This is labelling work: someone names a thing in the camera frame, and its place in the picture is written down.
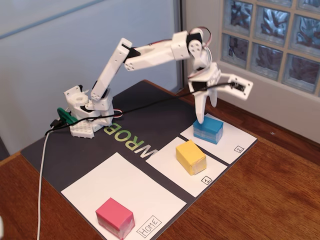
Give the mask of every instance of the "pink block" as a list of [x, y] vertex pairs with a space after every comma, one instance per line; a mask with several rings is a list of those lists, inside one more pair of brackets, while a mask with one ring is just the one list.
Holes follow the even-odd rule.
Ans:
[[121, 240], [135, 226], [132, 211], [126, 209], [111, 197], [95, 213], [99, 224]]

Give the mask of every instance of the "black cable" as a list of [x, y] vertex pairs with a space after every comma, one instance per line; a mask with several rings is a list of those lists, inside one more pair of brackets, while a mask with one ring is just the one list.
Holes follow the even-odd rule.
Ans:
[[[144, 105], [144, 106], [139, 106], [139, 107], [136, 107], [136, 108], [133, 108], [131, 110], [128, 110], [128, 111], [124, 111], [122, 114], [128, 114], [128, 113], [131, 113], [133, 111], [137, 111], [137, 110], [140, 110], [140, 109], [144, 109], [144, 108], [147, 108], [147, 107], [150, 107], [152, 105], [155, 105], [155, 104], [159, 104], [159, 103], [163, 103], [163, 102], [166, 102], [166, 101], [169, 101], [169, 100], [173, 100], [173, 99], [179, 99], [179, 98], [183, 98], [185, 96], [188, 96], [188, 95], [191, 95], [191, 94], [194, 94], [196, 92], [200, 92], [200, 91], [206, 91], [208, 89], [213, 89], [213, 88], [218, 88], [218, 87], [222, 87], [222, 86], [227, 86], [227, 85], [230, 85], [232, 88], [236, 85], [235, 82], [224, 82], [224, 83], [218, 83], [216, 85], [213, 85], [213, 86], [206, 86], [206, 87], [203, 87], [203, 88], [200, 88], [198, 90], [195, 90], [195, 91], [192, 91], [192, 92], [188, 92], [188, 93], [185, 93], [185, 94], [182, 94], [182, 95], [179, 95], [179, 96], [172, 96], [172, 97], [169, 97], [169, 98], [166, 98], [166, 99], [161, 99], [161, 100], [158, 100], [158, 101], [154, 101], [152, 103], [149, 103], [147, 105]], [[56, 130], [60, 130], [60, 129], [65, 129], [65, 128], [68, 128], [70, 126], [73, 126], [73, 125], [76, 125], [84, 120], [96, 120], [96, 119], [106, 119], [106, 118], [111, 118], [111, 117], [114, 117], [114, 116], [117, 116], [119, 115], [119, 113], [115, 113], [115, 114], [112, 114], [112, 115], [108, 115], [108, 116], [92, 116], [92, 117], [85, 117], [85, 118], [82, 118], [78, 121], [75, 121], [74, 123], [72, 124], [67, 124], [67, 125], [64, 125], [64, 126], [59, 126], [59, 127], [55, 127], [55, 128], [52, 128], [48, 131], [46, 131], [45, 133], [45, 136], [50, 133], [50, 132], [53, 132], [53, 131], [56, 131]]]

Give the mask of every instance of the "yellow block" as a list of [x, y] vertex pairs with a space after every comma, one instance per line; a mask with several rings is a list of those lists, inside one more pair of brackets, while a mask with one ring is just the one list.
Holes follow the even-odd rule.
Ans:
[[175, 147], [175, 157], [190, 174], [197, 174], [207, 168], [206, 155], [192, 140]]

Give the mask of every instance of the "black mat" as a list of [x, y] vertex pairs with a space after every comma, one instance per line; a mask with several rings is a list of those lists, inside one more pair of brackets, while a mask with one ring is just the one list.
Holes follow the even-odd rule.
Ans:
[[[171, 97], [171, 95], [149, 83], [141, 81], [115, 96], [113, 98], [113, 107], [126, 111], [168, 97]], [[152, 151], [154, 149], [160, 150], [176, 137], [185, 140], [180, 133], [191, 126], [195, 120], [196, 114], [194, 107], [182, 100], [174, 99], [130, 112], [121, 118], [114, 119], [113, 122], [120, 125], [121, 130], [127, 130], [131, 133], [129, 140], [133, 140], [134, 136], [136, 136], [138, 143], [144, 141], [135, 151], [146, 145], [150, 145], [149, 151]], [[124, 138], [127, 135], [127, 133], [122, 134], [123, 135], [119, 136], [120, 138]], [[126, 141], [117, 141], [115, 134], [108, 135], [101, 129], [95, 132], [94, 136], [92, 139], [72, 137], [68, 128], [53, 132], [49, 135], [45, 151], [43, 177], [59, 193], [107, 158], [111, 157], [114, 153], [118, 152], [150, 178], [186, 202], [186, 205], [181, 211], [152, 238], [156, 239], [205, 192], [204, 190], [198, 197], [193, 197], [149, 165], [146, 160], [150, 155], [142, 158], [142, 151], [134, 153], [134, 151], [126, 147]], [[44, 138], [21, 151], [21, 154], [38, 171], [40, 170], [43, 144]], [[204, 151], [204, 153], [217, 159], [217, 157], [207, 151]], [[233, 165], [224, 164], [228, 166], [228, 168], [220, 176]]]

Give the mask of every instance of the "cube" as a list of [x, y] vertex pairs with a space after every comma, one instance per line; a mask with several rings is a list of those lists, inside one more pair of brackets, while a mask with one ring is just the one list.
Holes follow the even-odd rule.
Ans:
[[193, 123], [193, 136], [217, 144], [222, 137], [224, 123], [213, 118], [204, 117], [203, 123]]
[[121, 240], [135, 226], [134, 214], [111, 197], [95, 213], [99, 224]]
[[190, 175], [207, 168], [206, 155], [192, 140], [175, 147], [175, 157]]

